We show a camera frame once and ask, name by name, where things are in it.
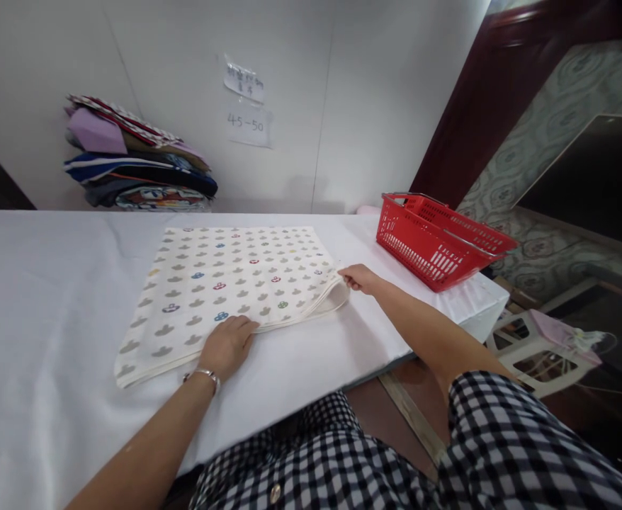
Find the stack of folded clothes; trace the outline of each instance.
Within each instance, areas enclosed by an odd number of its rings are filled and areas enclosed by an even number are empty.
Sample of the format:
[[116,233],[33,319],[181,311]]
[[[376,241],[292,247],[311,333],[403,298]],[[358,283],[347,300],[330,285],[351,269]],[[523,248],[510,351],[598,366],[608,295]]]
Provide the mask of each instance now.
[[91,96],[68,96],[68,142],[84,151],[64,163],[94,207],[206,211],[217,183],[202,156],[167,131]]

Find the button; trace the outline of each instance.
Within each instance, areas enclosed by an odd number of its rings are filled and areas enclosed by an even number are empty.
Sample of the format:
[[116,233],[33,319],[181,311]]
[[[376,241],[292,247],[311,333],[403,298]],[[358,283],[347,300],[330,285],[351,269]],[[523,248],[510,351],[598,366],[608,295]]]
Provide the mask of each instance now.
[[271,504],[275,503],[281,498],[281,486],[280,484],[275,484],[273,489],[271,489]]

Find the forearm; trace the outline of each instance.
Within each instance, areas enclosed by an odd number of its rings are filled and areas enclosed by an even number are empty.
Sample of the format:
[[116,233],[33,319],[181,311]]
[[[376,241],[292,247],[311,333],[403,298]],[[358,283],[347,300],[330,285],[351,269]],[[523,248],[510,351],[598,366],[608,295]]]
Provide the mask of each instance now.
[[193,375],[67,508],[157,509],[176,477],[213,393],[210,378]]
[[435,308],[382,279],[373,296],[413,352],[434,372],[446,401],[452,382],[464,372],[488,370],[511,377],[482,344]]

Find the left hand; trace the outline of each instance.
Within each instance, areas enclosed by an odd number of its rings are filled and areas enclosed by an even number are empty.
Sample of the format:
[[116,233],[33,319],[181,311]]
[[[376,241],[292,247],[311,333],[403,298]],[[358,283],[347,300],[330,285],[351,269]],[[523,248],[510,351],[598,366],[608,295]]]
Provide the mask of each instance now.
[[225,383],[240,368],[252,345],[252,332],[259,327],[244,315],[229,317],[207,338],[198,368],[213,370]]

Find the patterned wallpaper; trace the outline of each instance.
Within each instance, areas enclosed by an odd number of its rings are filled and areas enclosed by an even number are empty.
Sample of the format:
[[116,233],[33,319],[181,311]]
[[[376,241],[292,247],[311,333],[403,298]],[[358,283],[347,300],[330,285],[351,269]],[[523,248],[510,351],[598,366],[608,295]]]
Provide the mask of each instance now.
[[599,113],[622,114],[622,41],[571,48],[458,208],[521,242],[492,267],[542,300],[580,282],[586,262],[622,275],[622,255],[614,250],[510,210]]

